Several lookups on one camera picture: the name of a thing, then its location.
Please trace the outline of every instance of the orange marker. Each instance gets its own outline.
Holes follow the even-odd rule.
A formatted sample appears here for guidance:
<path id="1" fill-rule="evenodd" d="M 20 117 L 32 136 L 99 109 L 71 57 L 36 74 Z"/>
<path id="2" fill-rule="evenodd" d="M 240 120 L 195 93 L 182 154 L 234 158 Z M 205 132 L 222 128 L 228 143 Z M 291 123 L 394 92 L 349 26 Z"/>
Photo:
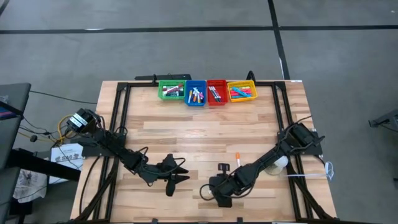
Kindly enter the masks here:
<path id="1" fill-rule="evenodd" d="M 236 157 L 236 163 L 238 164 L 238 167 L 240 167 L 241 166 L 241 155 L 239 155 L 239 153 L 237 152 L 235 154 L 235 157 Z"/>

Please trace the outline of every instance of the concrete floor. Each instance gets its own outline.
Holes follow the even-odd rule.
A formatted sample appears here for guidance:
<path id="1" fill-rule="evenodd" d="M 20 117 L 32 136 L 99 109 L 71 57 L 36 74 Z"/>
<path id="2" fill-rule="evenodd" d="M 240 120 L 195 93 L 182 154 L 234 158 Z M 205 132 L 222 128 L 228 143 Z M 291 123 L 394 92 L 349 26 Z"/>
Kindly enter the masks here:
<path id="1" fill-rule="evenodd" d="M 278 0 L 280 26 L 398 24 L 398 2 L 386 0 Z M 0 30 L 178 26 L 270 26 L 266 0 L 10 0 Z M 338 216 L 396 223 L 397 136 L 368 120 L 398 108 L 398 30 L 281 32 L 291 79 L 303 80 L 325 159 Z M 190 73 L 193 78 L 281 79 L 273 31 L 151 34 L 0 35 L 1 83 L 96 101 L 103 80 Z M 31 94 L 25 115 L 55 130 L 81 105 Z M 50 145 L 17 138 L 15 147 Z M 49 187 L 29 220 L 66 221 L 76 183 Z"/>

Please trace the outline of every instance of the wooden table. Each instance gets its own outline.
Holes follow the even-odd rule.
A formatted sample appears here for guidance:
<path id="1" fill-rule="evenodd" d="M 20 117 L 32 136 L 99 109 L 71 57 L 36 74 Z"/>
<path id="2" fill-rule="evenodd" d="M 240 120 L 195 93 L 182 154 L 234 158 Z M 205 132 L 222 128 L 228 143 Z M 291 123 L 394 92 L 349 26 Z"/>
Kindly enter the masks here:
<path id="1" fill-rule="evenodd" d="M 99 94 L 96 112 L 104 116 L 107 127 L 117 83 L 103 82 Z M 294 121 L 310 115 L 303 83 L 286 81 L 286 87 Z M 173 153 L 174 157 L 184 157 L 187 161 L 182 167 L 189 170 L 190 179 L 177 184 L 174 196 L 167 197 L 165 182 L 158 180 L 148 187 L 138 175 L 132 175 L 120 164 L 111 221 L 150 222 L 152 218 L 158 218 L 160 222 L 235 222 L 237 217 L 243 217 L 247 222 L 294 220 L 289 183 L 284 177 L 286 171 L 277 176 L 262 172 L 251 194 L 242 199 L 233 199 L 232 208 L 218 208 L 215 200 L 206 202 L 199 196 L 199 188 L 208 183 L 209 177 L 220 173 L 218 163 L 230 163 L 232 171 L 237 167 L 236 152 L 240 153 L 244 165 L 254 162 L 275 146 L 278 125 L 272 90 L 267 86 L 259 86 L 257 92 L 259 97 L 254 101 L 189 107 L 182 100 L 161 100 L 157 97 L 156 87 L 133 87 L 127 111 L 126 147 L 138 150 L 148 146 L 147 155 L 151 164 L 160 162 L 168 153 Z M 284 124 L 287 126 L 282 95 L 279 94 Z M 313 128 L 311 119 L 304 121 L 304 124 Z M 71 218 L 78 216 L 81 190 L 94 159 L 88 158 L 83 164 Z M 88 180 L 83 207 L 97 191 L 101 160 Z M 313 156 L 302 156 L 302 160 L 305 173 L 324 172 L 320 161 Z M 326 177 L 307 177 L 307 186 L 325 211 L 335 216 Z M 104 217 L 107 194 L 103 197 L 105 200 L 101 204 L 100 218 Z M 299 190 L 298 198 L 302 216 L 305 217 Z"/>

